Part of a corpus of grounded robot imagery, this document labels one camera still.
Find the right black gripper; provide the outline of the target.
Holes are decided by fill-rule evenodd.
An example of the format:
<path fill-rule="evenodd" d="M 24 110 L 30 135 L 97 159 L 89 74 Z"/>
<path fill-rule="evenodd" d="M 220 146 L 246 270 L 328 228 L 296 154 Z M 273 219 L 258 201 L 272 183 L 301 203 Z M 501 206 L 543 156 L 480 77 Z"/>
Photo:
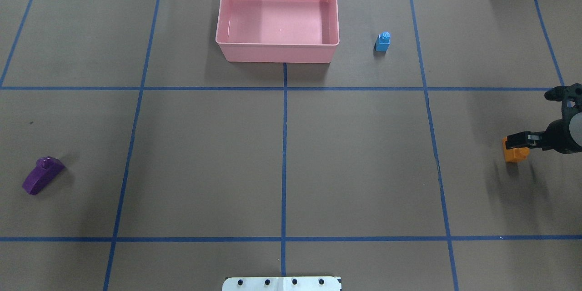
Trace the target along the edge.
<path fill-rule="evenodd" d="M 506 150 L 544 148 L 561 154 L 582 151 L 582 117 L 574 115 L 570 120 L 559 119 L 550 123 L 545 132 L 523 131 L 507 136 Z"/>

